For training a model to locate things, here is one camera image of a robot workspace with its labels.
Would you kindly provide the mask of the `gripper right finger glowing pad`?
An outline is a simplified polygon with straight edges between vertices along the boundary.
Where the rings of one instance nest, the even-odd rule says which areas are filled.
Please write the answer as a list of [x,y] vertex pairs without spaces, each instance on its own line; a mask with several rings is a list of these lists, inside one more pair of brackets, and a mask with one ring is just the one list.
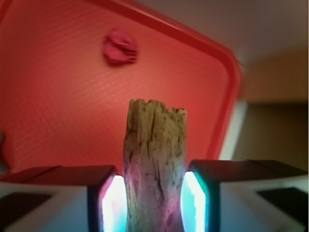
[[193,160],[181,214],[186,232],[306,232],[309,174],[275,160]]

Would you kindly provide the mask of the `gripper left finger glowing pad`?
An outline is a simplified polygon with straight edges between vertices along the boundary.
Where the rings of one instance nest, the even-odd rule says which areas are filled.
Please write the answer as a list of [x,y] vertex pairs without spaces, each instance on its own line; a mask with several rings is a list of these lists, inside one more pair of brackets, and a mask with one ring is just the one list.
[[32,167],[0,181],[3,232],[123,232],[127,200],[112,165]]

